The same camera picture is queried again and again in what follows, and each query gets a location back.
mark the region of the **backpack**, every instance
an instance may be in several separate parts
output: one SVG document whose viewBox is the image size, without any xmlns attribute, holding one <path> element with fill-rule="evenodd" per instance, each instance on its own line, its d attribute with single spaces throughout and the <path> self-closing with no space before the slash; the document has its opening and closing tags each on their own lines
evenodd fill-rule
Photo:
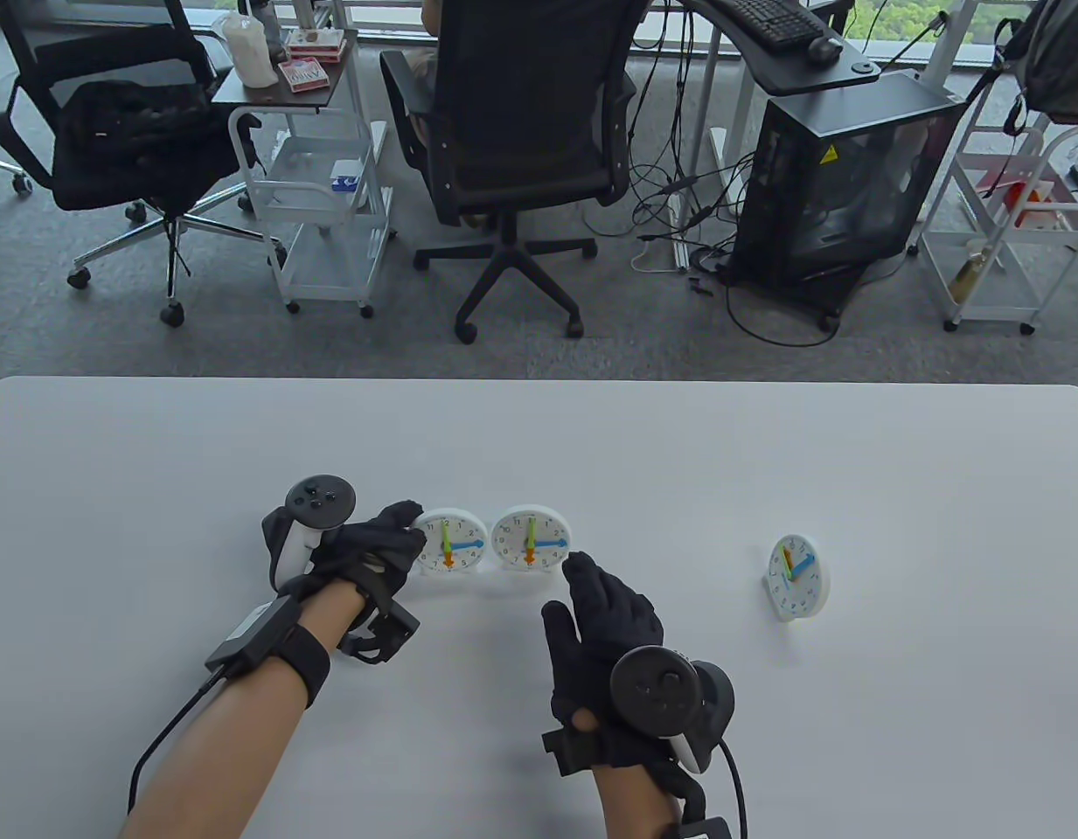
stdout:
<svg viewBox="0 0 1078 839">
<path fill-rule="evenodd" d="M 1078 0 L 1039 0 L 1026 19 L 1001 20 L 997 35 L 1006 26 L 1011 38 L 999 49 L 999 59 L 1015 73 L 1027 108 L 1052 122 L 1078 125 Z M 1023 127 L 1017 124 L 1020 105 L 1006 121 L 1010 135 Z"/>
</svg>

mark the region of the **forearm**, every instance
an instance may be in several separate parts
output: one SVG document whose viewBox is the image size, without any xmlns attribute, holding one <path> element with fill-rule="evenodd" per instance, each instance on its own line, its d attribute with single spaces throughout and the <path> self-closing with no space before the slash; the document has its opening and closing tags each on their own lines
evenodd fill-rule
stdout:
<svg viewBox="0 0 1078 839">
<path fill-rule="evenodd" d="M 330 583 L 299 623 L 335 650 L 363 609 L 351 583 Z M 243 835 L 306 710 L 302 676 L 267 659 L 227 684 L 183 732 L 147 784 L 120 839 L 234 839 Z"/>
<path fill-rule="evenodd" d="M 678 807 L 642 767 L 594 767 L 608 839 L 660 839 L 678 823 Z"/>
</svg>

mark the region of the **black mesh chair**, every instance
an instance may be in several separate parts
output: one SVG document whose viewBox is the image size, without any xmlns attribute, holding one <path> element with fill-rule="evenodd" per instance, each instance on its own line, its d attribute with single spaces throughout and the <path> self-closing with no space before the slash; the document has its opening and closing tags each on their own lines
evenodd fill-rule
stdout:
<svg viewBox="0 0 1078 839">
<path fill-rule="evenodd" d="M 516 240 L 523 210 L 594 198 L 610 205 L 627 191 L 626 110 L 636 92 L 623 71 L 646 0 L 446 0 L 433 88 L 402 53 L 379 56 L 403 155 L 430 191 L 442 223 L 489 214 L 498 243 L 421 249 L 430 260 L 485 260 L 457 312 L 454 331 L 475 340 L 471 313 L 514 267 L 569 313 L 567 336 L 583 333 L 578 304 L 534 257 L 597 256 L 591 238 Z M 429 145 L 411 119 L 423 120 Z"/>
<path fill-rule="evenodd" d="M 0 0 L 0 27 L 14 53 L 18 72 L 0 81 L 0 146 L 53 193 L 66 210 L 96 209 L 127 204 L 127 218 L 139 224 L 73 261 L 68 284 L 86 288 L 86 265 L 139 242 L 166 235 L 166 306 L 160 318 L 170 327 L 185 320 L 178 300 L 178 239 L 186 229 L 206 231 L 263 244 L 262 235 L 232 224 L 204 219 L 201 212 L 243 192 L 243 184 L 205 196 L 219 181 L 238 171 L 227 135 L 229 111 L 213 107 L 196 132 L 185 139 L 164 140 L 152 155 L 87 154 L 63 119 L 68 101 L 91 81 L 134 81 L 150 88 L 199 84 L 213 91 L 230 64 L 210 58 L 196 39 L 180 0 L 140 0 L 135 4 L 86 4 L 67 0 Z M 55 135 L 52 171 L 47 170 L 12 124 L 18 92 L 24 91 Z M 244 137 L 250 147 L 250 137 Z M 146 221 L 146 207 L 155 218 Z"/>
<path fill-rule="evenodd" d="M 11 184 L 14 187 L 14 192 L 17 192 L 19 196 L 30 195 L 34 191 L 34 183 L 27 178 L 24 168 L 16 167 L 14 164 L 8 164 L 6 161 L 0 160 L 0 170 L 11 174 Z"/>
</svg>

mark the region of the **black desk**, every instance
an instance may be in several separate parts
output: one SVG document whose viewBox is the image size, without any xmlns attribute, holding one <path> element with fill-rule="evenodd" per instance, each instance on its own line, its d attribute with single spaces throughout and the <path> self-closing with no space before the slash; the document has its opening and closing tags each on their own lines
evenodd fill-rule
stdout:
<svg viewBox="0 0 1078 839">
<path fill-rule="evenodd" d="M 811 93 L 813 91 L 826 91 L 830 87 L 849 87 L 849 85 L 866 84 L 868 81 L 876 81 L 882 73 L 882 69 L 866 58 L 859 51 L 852 47 L 849 43 L 843 41 L 844 49 L 839 56 L 838 64 L 827 69 L 817 69 L 807 64 L 807 53 L 805 49 L 787 53 L 768 53 L 757 41 L 733 23 L 732 17 L 718 12 L 714 3 L 707 0 L 678 0 L 682 6 L 690 9 L 695 15 L 703 16 L 710 24 L 714 24 L 715 36 L 719 43 L 719 33 L 723 32 L 743 59 L 751 78 L 769 95 L 790 96 L 794 93 Z M 826 35 L 833 39 L 842 40 L 842 36 L 834 32 L 821 20 L 815 17 L 821 25 Z M 710 58 L 717 53 L 714 44 L 710 44 Z"/>
</svg>

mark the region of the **plastic bag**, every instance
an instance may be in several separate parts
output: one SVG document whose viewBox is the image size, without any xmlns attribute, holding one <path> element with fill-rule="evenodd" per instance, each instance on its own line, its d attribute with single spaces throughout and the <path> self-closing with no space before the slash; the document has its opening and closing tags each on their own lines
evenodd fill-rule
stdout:
<svg viewBox="0 0 1078 839">
<path fill-rule="evenodd" d="M 235 71 L 247 87 L 271 87 L 278 83 L 275 68 L 271 67 L 271 49 L 266 45 L 262 20 L 227 12 L 216 24 L 227 43 Z"/>
</svg>

